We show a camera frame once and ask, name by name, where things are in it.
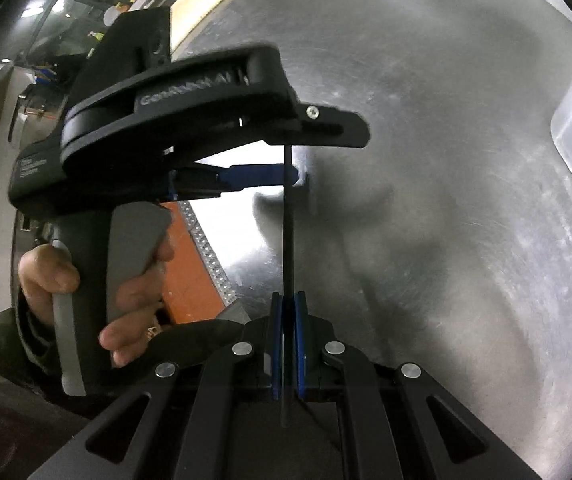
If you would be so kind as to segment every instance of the metal sheet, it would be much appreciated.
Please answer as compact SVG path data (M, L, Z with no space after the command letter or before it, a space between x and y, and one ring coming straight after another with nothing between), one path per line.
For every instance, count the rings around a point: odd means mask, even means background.
M572 24L544 0L231 0L179 56L270 41L302 100L363 114L299 150L297 287L375 361L424 366L545 479L572 475L572 175L550 120ZM262 145L216 162L275 162ZM280 287L274 190L193 202L252 316Z

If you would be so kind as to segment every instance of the metal rivet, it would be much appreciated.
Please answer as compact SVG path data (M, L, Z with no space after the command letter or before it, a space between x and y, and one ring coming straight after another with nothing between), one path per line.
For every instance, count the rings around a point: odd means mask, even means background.
M339 341L329 341L326 343L326 346L324 346L324 349L331 355L339 355L344 353L346 347L344 343Z
M306 115L313 120L317 119L319 117L319 108L310 105L308 108L306 108Z
M406 363L402 365L402 375L409 379L416 379L422 374L422 369L415 363Z
M174 364L162 363L160 365L157 365L157 368L155 368L155 375L157 377L165 379L167 377L171 377L175 373L176 370L177 370L177 366L175 366Z
M248 355L253 351L253 345L242 341L233 345L233 354L235 355Z

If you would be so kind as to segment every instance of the hand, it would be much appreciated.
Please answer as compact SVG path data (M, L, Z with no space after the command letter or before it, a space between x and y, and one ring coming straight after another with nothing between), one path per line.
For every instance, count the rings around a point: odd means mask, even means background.
M112 352L115 365L127 365L145 352L148 345L146 330L161 306L164 262L172 258L173 248L166 237L148 270L117 289L116 306L124 315L107 325L99 335L100 345ZM52 295L77 290L77 269L64 251L44 244L22 256L18 275L29 308L44 325L52 327Z

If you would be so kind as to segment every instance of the gray grip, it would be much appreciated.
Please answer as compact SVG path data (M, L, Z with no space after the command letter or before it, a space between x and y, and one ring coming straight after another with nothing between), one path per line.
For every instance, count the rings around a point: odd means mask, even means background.
M138 276L150 264L170 220L167 209L137 202L112 212L83 212L55 222L52 243L68 252L81 278L73 294L53 296L61 383L66 394L87 396L103 393L108 387L110 352L99 345L99 333L109 316L118 316L114 294L119 284Z

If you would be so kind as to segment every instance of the perforated metal strip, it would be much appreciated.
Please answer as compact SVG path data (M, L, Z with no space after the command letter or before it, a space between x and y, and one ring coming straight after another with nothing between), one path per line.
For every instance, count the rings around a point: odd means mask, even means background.
M192 210L192 206L189 202L180 202L179 209L184 217L184 222L191 234L192 241L197 247L197 250L204 262L204 266L208 270L208 274L212 282L220 294L221 301L224 307L229 306L233 301L237 299L237 295L233 289L226 272L224 272L224 267L221 266L217 254L213 251L210 243L208 243L208 238L204 234L204 230L200 225L195 212Z

